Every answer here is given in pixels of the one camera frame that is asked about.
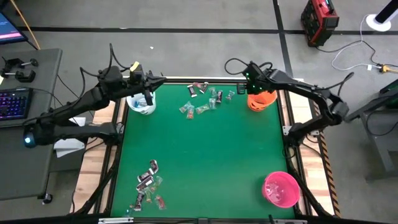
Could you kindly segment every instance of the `wooden board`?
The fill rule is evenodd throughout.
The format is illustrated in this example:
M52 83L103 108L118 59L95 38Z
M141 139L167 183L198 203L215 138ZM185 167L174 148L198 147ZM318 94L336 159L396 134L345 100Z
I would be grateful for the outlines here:
M286 125L289 125L289 117L287 116L285 98L283 92L281 91L280 91L280 96L282 101L282 109L284 110L284 120ZM307 98L299 96L295 93L290 93L290 100L292 104L295 122L304 123L312 118L310 105ZM121 121L123 115L124 102L125 100L123 99L118 114L118 122ZM112 119L113 111L114 111L114 103L111 103L107 108L96 111L93 122L94 123L110 122ZM312 141L316 141L315 138L310 137L310 139ZM99 142L101 141L97 140L96 142L90 145L93 146L95 144L98 144ZM304 143L316 149L318 152L320 151L318 144L312 143L308 140L304 140ZM333 206L330 198L330 192L326 180L325 170L323 168L322 159L319 157L319 155L316 152L313 152L311 149L308 149L305 146L300 147L300 152L302 155L305 178L307 181L308 188L311 190L311 192L317 198L318 202L321 203L321 205L327 212L329 212L330 214L335 214L333 211ZM101 175L102 163L104 161L104 153L105 153L105 146L101 145L94 148L93 150L90 150L90 152L87 152L85 154L78 182L76 185L76 192L74 197L75 206L76 206L75 210L81 208L81 206L87 201L87 199L94 192L95 188L98 186L98 182L100 180L100 175ZM108 167L111 166L113 159L114 159L114 148ZM105 208L106 201L108 199L108 191L109 191L109 183L103 193L100 212L103 212ZM299 207L302 213L305 213L303 198L301 198L299 201Z

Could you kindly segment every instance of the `orange bucket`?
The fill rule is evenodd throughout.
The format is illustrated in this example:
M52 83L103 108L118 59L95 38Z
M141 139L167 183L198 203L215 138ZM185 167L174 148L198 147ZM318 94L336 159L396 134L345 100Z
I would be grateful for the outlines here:
M260 112L275 102L276 98L276 91L273 91L272 93L263 91L258 95L248 95L248 107L253 111Z

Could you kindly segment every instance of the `light stand base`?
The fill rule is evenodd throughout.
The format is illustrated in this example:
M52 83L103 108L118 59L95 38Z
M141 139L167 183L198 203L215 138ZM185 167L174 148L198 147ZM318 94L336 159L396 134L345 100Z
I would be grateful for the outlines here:
M376 14L370 14L366 17L366 23L368 26L376 31L385 32L391 29L391 22L385 22L383 24L378 23L374 18L376 18Z

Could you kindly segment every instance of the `gray floor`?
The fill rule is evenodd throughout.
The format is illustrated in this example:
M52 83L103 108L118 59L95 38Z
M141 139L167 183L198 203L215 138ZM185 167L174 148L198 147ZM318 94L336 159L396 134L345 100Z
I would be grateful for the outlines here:
M300 29L299 15L306 0L279 0L284 28ZM359 30L361 19L377 13L388 0L334 0L340 15L338 30ZM32 26L69 27L135 27L135 28L218 28L276 29L271 0L69 0L17 1ZM17 24L19 18L7 8ZM392 30L398 30L393 22ZM108 60L108 44L113 43L122 63L135 60L145 70L163 72L167 76L227 77L224 62L230 57L255 62L271 61L283 70L284 61L277 34L166 34L166 33L77 33L36 32L43 49L63 49L60 76L73 91L81 91L78 67L89 71L104 68ZM364 39L376 50L375 60L398 64L397 36L372 35ZM333 36L324 46L331 50L358 40L358 35ZM342 80L349 72L340 72L330 65L335 54L325 54L308 48L302 35L287 35L287 46L295 78L328 86ZM1 46L1 51L28 50L27 44ZM371 50L364 45L347 50L336 61L340 67L370 63ZM380 75L365 67L352 69L356 73L341 95L351 111L374 97L375 92L396 79L396 75ZM87 88L96 80L86 77ZM57 84L55 94L62 102L73 100L68 90ZM362 124L326 128L326 141L338 192L341 213L345 218L398 223L398 180L367 183L364 176L380 169L377 155L370 148ZM76 172L54 174L50 189L55 196L52 204L42 206L34 198L0 202L0 219L64 215L69 211L70 194L76 184Z

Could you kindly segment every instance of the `computer monitor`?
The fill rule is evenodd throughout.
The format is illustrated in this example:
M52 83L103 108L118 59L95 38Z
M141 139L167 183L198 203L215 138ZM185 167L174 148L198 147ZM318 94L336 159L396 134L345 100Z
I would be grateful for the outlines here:
M0 12L0 45L27 41L27 37Z

